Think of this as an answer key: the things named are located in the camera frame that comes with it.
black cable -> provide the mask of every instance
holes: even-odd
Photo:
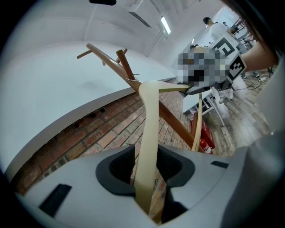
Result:
[[[250,86],[245,87],[245,88],[242,88],[242,89],[238,89],[238,90],[244,90],[244,89],[255,90],[255,89],[257,89],[259,86],[255,87],[255,88],[253,88],[253,89],[250,89],[250,87],[254,87],[254,83],[252,83]]]

black slot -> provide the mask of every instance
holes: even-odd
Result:
[[[211,165],[218,166],[218,167],[221,167],[221,168],[224,168],[224,169],[226,169],[228,167],[228,163],[219,162],[219,161],[213,161],[211,163]]]
[[[99,183],[114,195],[135,197],[130,176],[135,164],[134,145],[103,159],[96,168]]]
[[[162,213],[162,223],[166,223],[187,211],[180,202],[174,201],[171,188],[185,185],[193,176],[195,165],[191,160],[159,145],[156,166],[167,184]]]
[[[54,217],[70,190],[71,186],[66,184],[59,184],[49,194],[49,196],[44,200],[39,208],[49,216]]]

white curved wall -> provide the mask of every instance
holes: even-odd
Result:
[[[91,42],[112,58],[121,47]],[[132,89],[93,54],[77,59],[87,42],[46,46],[11,61],[0,72],[0,168],[11,179],[44,143],[68,125]],[[174,74],[128,50],[140,81]]]
[[[7,64],[28,51],[72,41],[104,42],[146,54],[159,27],[149,28],[132,16],[127,1],[133,3],[120,0],[108,6],[88,0],[37,1],[14,28],[0,62]]]

wooden floor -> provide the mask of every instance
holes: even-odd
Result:
[[[234,89],[241,89],[254,83],[255,88],[259,86],[258,78],[247,74],[246,79],[237,78],[234,81]],[[219,95],[214,91],[215,105],[220,112],[225,126],[222,126],[217,114],[211,111],[203,116],[203,120],[211,129],[216,148],[214,154],[232,156],[236,148],[249,146],[262,135],[269,133],[269,127],[264,115],[258,109],[256,98],[264,83],[254,90],[234,91],[234,98],[224,99],[219,103]]]

brick wall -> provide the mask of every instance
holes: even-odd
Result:
[[[179,92],[159,95],[160,101],[189,130],[189,120],[182,113],[183,95]],[[65,128],[40,148],[17,172],[11,182],[12,186],[16,192],[24,195],[33,184],[65,163],[77,157],[96,154],[121,145],[134,144],[135,156],[138,159],[145,118],[143,102],[135,93],[90,113]],[[159,121],[159,142],[189,149],[163,119]],[[153,195],[152,207],[161,198],[165,189],[165,183],[158,171],[155,176],[155,189],[157,191]]]

